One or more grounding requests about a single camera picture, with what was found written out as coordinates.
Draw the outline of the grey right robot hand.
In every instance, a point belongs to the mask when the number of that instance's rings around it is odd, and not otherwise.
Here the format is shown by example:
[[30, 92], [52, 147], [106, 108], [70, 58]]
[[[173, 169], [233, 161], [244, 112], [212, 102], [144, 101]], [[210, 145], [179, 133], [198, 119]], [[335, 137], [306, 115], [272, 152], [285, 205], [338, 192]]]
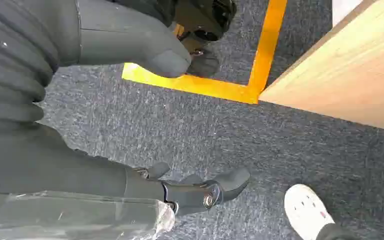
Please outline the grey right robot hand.
[[40, 124], [38, 106], [61, 67], [135, 63], [180, 77], [191, 55], [170, 31], [177, 9], [203, 19], [190, 0], [0, 0], [0, 193], [58, 191], [153, 199], [188, 215], [235, 199], [247, 186], [244, 169], [210, 180], [161, 177], [165, 163], [132, 168], [72, 149]]

